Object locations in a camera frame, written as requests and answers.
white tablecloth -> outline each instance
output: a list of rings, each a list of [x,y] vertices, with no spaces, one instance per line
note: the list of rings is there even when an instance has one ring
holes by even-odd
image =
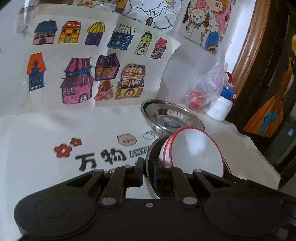
[[[217,122],[205,114],[196,115],[218,144],[233,175],[277,189],[279,174],[249,137],[239,134],[231,123]],[[134,164],[137,158],[130,156],[129,150],[151,145],[153,140],[143,138],[150,129],[139,105],[0,118],[0,240],[15,241],[20,237],[13,219],[14,207],[20,199],[82,173],[76,155],[94,152],[97,168],[104,170]],[[135,136],[137,143],[129,147],[120,145],[117,136],[125,133]],[[69,145],[73,137],[81,138],[82,145],[73,146],[70,157],[58,159],[54,147]],[[110,148],[121,149],[127,160],[113,165],[105,162],[100,152]],[[87,163],[85,172],[89,170],[91,164]],[[127,197],[151,198],[145,183],[141,188],[129,188]]]

screw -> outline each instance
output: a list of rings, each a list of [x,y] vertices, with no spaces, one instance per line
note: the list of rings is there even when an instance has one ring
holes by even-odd
[[[113,205],[116,203],[116,199],[112,197],[105,197],[102,199],[101,203],[104,205]]]
[[[194,197],[185,197],[183,199],[183,203],[185,203],[187,205],[194,205],[197,203],[197,199]]]
[[[152,203],[147,203],[146,207],[153,207],[153,204]]]

blue bow tie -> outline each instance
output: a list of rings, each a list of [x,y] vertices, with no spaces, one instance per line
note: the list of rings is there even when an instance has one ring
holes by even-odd
[[[193,25],[194,25],[194,28],[198,29],[201,26],[201,23],[193,23]]]

blue house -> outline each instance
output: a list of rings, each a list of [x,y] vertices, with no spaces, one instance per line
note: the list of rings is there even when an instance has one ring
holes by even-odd
[[[127,50],[135,34],[135,28],[120,24],[113,32],[108,48]]]
[[[39,23],[34,31],[33,45],[53,44],[56,32],[55,21],[49,20]]]
[[[44,71],[46,70],[41,53],[32,54],[28,63],[29,91],[44,87]]]

yellow roof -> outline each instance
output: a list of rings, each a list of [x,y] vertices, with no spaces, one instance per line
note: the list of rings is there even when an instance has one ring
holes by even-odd
[[[103,22],[96,22],[87,29],[88,33],[96,34],[105,32],[105,24]]]

